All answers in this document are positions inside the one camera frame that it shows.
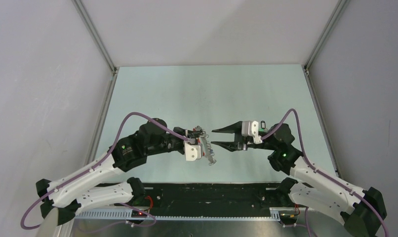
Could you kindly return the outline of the key bunch with red band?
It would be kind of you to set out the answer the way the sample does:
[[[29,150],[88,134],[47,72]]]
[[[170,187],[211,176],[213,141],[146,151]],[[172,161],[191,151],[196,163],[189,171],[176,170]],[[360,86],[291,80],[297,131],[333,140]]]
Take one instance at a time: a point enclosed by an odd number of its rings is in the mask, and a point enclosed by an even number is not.
[[[214,158],[214,151],[211,147],[211,143],[208,140],[208,135],[206,131],[200,126],[194,127],[193,131],[199,132],[198,144],[201,145],[202,157],[205,157],[209,161],[209,165],[212,166],[216,163]]]

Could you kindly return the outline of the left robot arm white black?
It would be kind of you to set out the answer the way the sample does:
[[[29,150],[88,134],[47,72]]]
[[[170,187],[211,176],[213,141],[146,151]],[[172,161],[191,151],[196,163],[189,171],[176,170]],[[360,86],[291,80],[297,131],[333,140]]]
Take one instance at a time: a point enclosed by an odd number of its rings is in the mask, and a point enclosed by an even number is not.
[[[179,152],[187,161],[202,157],[205,134],[201,128],[193,130],[167,128],[165,121],[153,118],[139,129],[120,138],[115,145],[97,160],[57,181],[41,179],[36,183],[41,198],[40,212],[45,218],[57,208],[58,225],[65,224],[81,213],[116,203],[141,205],[146,199],[144,186],[139,178],[102,187],[101,184],[144,165],[149,156]]]

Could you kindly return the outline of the aluminium frame post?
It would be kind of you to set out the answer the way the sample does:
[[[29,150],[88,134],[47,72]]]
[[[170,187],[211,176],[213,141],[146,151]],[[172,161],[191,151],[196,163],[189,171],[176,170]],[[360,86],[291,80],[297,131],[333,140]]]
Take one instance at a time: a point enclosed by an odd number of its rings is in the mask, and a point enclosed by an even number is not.
[[[83,24],[85,25],[88,33],[92,37],[97,49],[99,50],[102,58],[106,62],[108,69],[110,70],[112,75],[116,74],[117,67],[113,62],[110,54],[108,53],[105,44],[103,43],[101,36],[96,29],[96,26],[90,17],[88,10],[86,9],[82,0],[72,0],[73,5],[76,8],[77,13],[79,14]]]
[[[316,41],[315,46],[313,47],[308,59],[306,60],[306,63],[303,66],[304,72],[309,75],[311,71],[311,67],[316,61],[318,55],[324,48],[325,44],[327,43],[327,40],[333,33],[337,23],[339,22],[340,18],[342,17],[343,13],[345,12],[347,6],[349,5],[351,1],[350,0],[339,0],[330,15],[325,27],[323,28],[319,38]]]

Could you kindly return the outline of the left aluminium frame post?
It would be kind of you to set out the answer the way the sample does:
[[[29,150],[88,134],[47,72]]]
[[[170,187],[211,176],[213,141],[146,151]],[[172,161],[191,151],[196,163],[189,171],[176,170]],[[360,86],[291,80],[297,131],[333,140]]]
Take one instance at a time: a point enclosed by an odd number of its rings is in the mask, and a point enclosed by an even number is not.
[[[79,14],[83,24],[85,25],[88,33],[92,37],[97,49],[99,50],[102,58],[106,62],[108,69],[110,70],[112,75],[116,74],[117,67],[113,62],[110,54],[108,53],[105,44],[103,43],[101,36],[96,29],[96,26],[90,17],[88,10],[86,9],[82,0],[72,0],[73,5],[76,8],[77,13]]]

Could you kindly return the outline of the right aluminium frame post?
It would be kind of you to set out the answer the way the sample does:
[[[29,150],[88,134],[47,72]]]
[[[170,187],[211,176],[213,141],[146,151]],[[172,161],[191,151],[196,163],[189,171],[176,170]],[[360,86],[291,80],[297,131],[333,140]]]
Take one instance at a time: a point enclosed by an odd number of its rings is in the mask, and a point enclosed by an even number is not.
[[[349,5],[351,1],[350,0],[339,0],[330,15],[325,27],[323,28],[319,38],[316,41],[315,46],[313,47],[308,59],[306,60],[306,63],[303,66],[304,72],[309,75],[311,71],[311,67],[316,61],[318,55],[324,48],[325,44],[327,43],[327,40],[333,33],[337,23],[339,22],[340,18],[342,17],[343,13],[345,12],[347,6]]]

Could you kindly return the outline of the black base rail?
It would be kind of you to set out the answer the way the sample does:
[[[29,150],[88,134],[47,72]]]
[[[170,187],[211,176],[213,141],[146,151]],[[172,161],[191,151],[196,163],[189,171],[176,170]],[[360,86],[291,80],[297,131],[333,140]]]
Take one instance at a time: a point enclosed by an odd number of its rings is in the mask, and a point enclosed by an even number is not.
[[[127,204],[154,216],[263,217],[276,208],[301,213],[279,183],[144,183],[144,189]]]

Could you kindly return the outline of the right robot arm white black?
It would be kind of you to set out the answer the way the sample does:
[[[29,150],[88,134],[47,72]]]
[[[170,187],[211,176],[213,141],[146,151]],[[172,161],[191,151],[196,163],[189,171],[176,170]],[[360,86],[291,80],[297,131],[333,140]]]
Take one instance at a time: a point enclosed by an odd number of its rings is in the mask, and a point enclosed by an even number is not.
[[[268,156],[271,167],[288,175],[276,193],[282,206],[294,203],[311,208],[336,220],[354,237],[376,236],[387,217],[380,191],[353,185],[320,169],[292,145],[295,138],[286,123],[261,129],[257,121],[239,121],[213,132],[234,134],[232,142],[213,142],[230,152],[272,151]]]

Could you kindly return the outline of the key bunch with green tag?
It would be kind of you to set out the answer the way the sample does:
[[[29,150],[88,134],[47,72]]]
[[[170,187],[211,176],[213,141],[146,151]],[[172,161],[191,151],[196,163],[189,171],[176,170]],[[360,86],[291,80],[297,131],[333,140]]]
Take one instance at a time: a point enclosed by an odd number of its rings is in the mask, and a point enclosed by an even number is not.
[[[259,132],[267,132],[266,123],[265,121],[260,121]]]

